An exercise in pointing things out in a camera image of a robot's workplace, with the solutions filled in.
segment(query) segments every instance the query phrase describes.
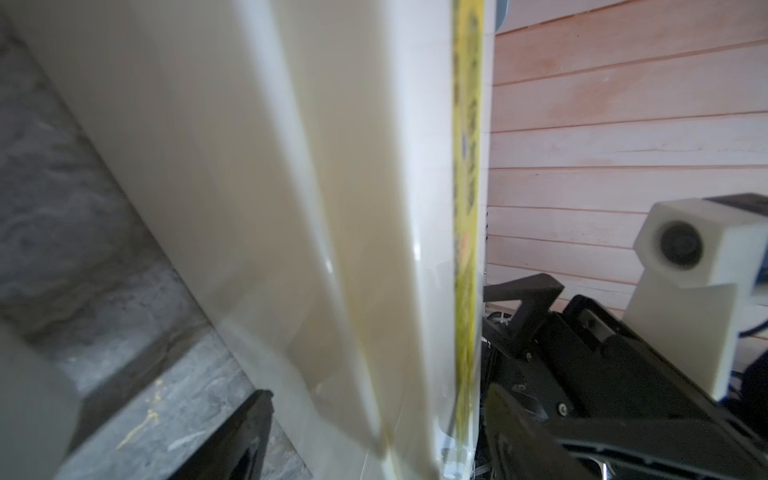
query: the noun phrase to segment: black plastic bracket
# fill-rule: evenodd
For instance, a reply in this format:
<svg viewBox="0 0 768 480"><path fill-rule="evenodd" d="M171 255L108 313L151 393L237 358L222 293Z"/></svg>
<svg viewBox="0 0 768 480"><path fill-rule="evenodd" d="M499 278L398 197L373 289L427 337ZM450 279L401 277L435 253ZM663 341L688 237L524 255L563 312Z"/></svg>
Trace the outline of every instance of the black plastic bracket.
<svg viewBox="0 0 768 480"><path fill-rule="evenodd" d="M520 308L507 325L483 321L482 335L508 358L518 358L544 325L549 307L563 291L563 284L551 275L539 273L511 282L486 285L484 302L522 300Z"/></svg>

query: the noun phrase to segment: yellow tape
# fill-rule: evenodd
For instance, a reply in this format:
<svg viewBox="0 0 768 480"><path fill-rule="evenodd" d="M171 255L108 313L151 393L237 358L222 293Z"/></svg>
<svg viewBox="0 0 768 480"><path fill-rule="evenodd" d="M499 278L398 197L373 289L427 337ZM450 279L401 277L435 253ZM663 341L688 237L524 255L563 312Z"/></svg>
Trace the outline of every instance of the yellow tape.
<svg viewBox="0 0 768 480"><path fill-rule="evenodd" d="M453 245L456 439L466 444L475 404L478 170L483 0L453 1Z"/></svg>

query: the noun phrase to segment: wooden plank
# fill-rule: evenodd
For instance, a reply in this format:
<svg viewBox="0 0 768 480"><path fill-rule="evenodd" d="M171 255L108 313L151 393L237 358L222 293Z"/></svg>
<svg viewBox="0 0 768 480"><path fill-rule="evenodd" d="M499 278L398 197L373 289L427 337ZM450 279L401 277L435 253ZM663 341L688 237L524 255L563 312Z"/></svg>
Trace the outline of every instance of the wooden plank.
<svg viewBox="0 0 768 480"><path fill-rule="evenodd" d="M492 131L768 111L768 45L494 87Z"/></svg>
<svg viewBox="0 0 768 480"><path fill-rule="evenodd" d="M539 208L488 208L488 235L632 247L644 214Z"/></svg>
<svg viewBox="0 0 768 480"><path fill-rule="evenodd" d="M486 266L485 281L487 284L504 283L530 275L540 273L536 270L526 270L511 266L493 265ZM561 275L553 273L552 276L565 286L560 298L570 300L576 295L585 295L594 298L603 306L616 310L627 309L629 299L634 292L634 285L626 283L605 282L580 276Z"/></svg>
<svg viewBox="0 0 768 480"><path fill-rule="evenodd" d="M548 22L625 0L510 0L509 13L498 33Z"/></svg>
<svg viewBox="0 0 768 480"><path fill-rule="evenodd" d="M499 36L493 80L505 84L767 38L764 0L629 2Z"/></svg>
<svg viewBox="0 0 768 480"><path fill-rule="evenodd" d="M491 170L488 204L648 212L656 202L768 194L768 168L619 167Z"/></svg>
<svg viewBox="0 0 768 480"><path fill-rule="evenodd" d="M633 250L488 236L488 263L619 283L636 283L643 266Z"/></svg>
<svg viewBox="0 0 768 480"><path fill-rule="evenodd" d="M502 132L491 135L490 165L768 165L766 132L768 114Z"/></svg>

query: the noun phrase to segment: gray marble floor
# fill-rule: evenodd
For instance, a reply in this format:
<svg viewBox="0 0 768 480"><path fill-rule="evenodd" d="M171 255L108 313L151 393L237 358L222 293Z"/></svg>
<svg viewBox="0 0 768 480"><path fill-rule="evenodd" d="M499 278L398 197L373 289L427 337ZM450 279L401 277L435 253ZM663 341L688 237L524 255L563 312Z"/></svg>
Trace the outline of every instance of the gray marble floor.
<svg viewBox="0 0 768 480"><path fill-rule="evenodd" d="M0 15L0 321L77 386L58 478L166 478L253 391ZM273 422L263 478L310 478Z"/></svg>

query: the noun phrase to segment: camera lens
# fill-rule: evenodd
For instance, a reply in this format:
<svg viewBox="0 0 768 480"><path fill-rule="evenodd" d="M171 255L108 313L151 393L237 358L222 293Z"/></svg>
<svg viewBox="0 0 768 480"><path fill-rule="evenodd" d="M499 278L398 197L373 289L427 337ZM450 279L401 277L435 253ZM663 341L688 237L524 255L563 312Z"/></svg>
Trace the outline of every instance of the camera lens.
<svg viewBox="0 0 768 480"><path fill-rule="evenodd" d="M690 223L673 223L661 234L661 253L675 265L696 265L703 250L701 235Z"/></svg>

